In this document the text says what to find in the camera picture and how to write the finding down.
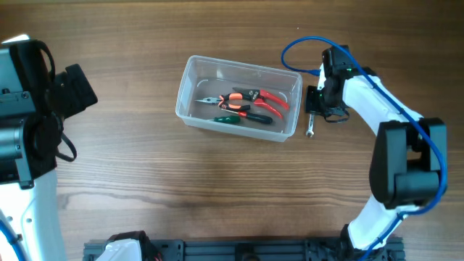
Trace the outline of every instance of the wooden tabletop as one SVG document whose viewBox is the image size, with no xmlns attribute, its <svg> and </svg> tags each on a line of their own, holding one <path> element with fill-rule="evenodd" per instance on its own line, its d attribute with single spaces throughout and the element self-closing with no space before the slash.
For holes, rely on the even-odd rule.
<svg viewBox="0 0 464 261">
<path fill-rule="evenodd" d="M 99 103 L 65 123 L 78 149 L 59 160 L 58 209 L 69 260 L 83 244 L 145 230 L 151 239 L 337 236 L 370 195 L 375 136 L 307 115 L 284 143 L 190 128 L 175 115 L 194 54 L 283 69 L 302 36 L 348 44 L 409 108 L 448 128 L 448 190 L 396 236 L 407 260 L 464 259 L 464 2 L 156 1 L 0 5 L 0 38 L 45 41 L 58 70 L 78 63 Z M 322 43 L 287 60 L 319 67 Z M 317 78 L 303 75 L 304 86 Z"/>
</svg>

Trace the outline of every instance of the transparent box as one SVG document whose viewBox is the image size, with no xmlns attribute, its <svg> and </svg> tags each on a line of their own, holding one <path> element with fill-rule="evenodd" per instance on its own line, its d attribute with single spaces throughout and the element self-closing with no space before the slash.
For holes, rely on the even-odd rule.
<svg viewBox="0 0 464 261">
<path fill-rule="evenodd" d="M 272 117 L 273 123 L 266 125 L 245 118 L 236 125 L 209 121 L 234 114 L 196 100 L 233 93 L 233 87 L 266 90 L 287 102 L 289 109 L 265 100 L 283 115 L 280 119 L 250 101 L 231 100 L 228 103 L 251 105 L 248 112 Z M 194 55 L 188 59 L 183 72 L 175 113 L 189 126 L 283 142 L 297 127 L 301 95 L 302 76 L 297 72 Z"/>
</svg>

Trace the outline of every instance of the orange and black handle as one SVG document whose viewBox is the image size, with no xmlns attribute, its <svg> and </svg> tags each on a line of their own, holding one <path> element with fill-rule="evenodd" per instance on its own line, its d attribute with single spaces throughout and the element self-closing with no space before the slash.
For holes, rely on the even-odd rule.
<svg viewBox="0 0 464 261">
<path fill-rule="evenodd" d="M 232 93 L 227 95 L 220 95 L 219 99 L 224 102 L 232 99 L 243 99 L 245 101 L 251 101 L 252 97 L 249 94 Z"/>
<path fill-rule="evenodd" d="M 251 109 L 249 105 L 234 105 L 234 104 L 228 104 L 227 102 L 224 102 L 224 101 L 220 102 L 217 106 L 221 109 L 228 109 L 233 112 L 241 112 L 241 111 Z"/>
<path fill-rule="evenodd" d="M 282 101 L 277 96 L 275 96 L 274 94 L 272 94 L 272 93 L 270 93 L 268 91 L 260 90 L 260 96 L 262 98 L 269 99 L 269 100 L 281 105 L 284 109 L 289 109 L 289 105 L 286 102 Z"/>
<path fill-rule="evenodd" d="M 239 112 L 239 116 L 262 124 L 271 124 L 273 122 L 273 119 L 269 116 L 257 115 L 249 112 Z"/>
<path fill-rule="evenodd" d="M 254 105 L 258 106 L 258 107 L 262 107 L 262 108 L 265 108 L 266 110 L 272 112 L 274 115 L 276 115 L 277 117 L 283 119 L 283 116 L 282 114 L 276 110 L 274 107 L 270 106 L 269 104 L 265 103 L 263 99 L 261 98 L 258 98 L 256 99 L 254 102 L 253 102 Z"/>
</svg>

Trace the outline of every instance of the green screwdriver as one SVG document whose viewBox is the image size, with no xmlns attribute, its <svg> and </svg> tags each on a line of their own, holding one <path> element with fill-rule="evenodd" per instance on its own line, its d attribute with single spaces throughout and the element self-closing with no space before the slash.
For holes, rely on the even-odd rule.
<svg viewBox="0 0 464 261">
<path fill-rule="evenodd" d="M 228 123 L 228 124 L 236 124 L 240 123 L 240 117 L 239 116 L 226 116 L 226 117 L 216 117 L 211 121 L 215 121 L 217 123 Z"/>
</svg>

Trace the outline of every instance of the black mounting rail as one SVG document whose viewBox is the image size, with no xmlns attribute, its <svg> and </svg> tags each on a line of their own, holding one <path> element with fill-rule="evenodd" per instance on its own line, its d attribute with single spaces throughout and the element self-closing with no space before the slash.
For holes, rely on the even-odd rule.
<svg viewBox="0 0 464 261">
<path fill-rule="evenodd" d="M 182 241 L 151 240 L 162 253 L 163 261 L 238 261 L 239 247 L 252 247 L 260 261 L 338 261 L 335 248 L 339 238 L 314 238 L 282 241 Z M 83 261 L 95 261 L 106 243 L 84 244 Z M 390 238 L 370 261 L 405 261 L 401 238 Z"/>
</svg>

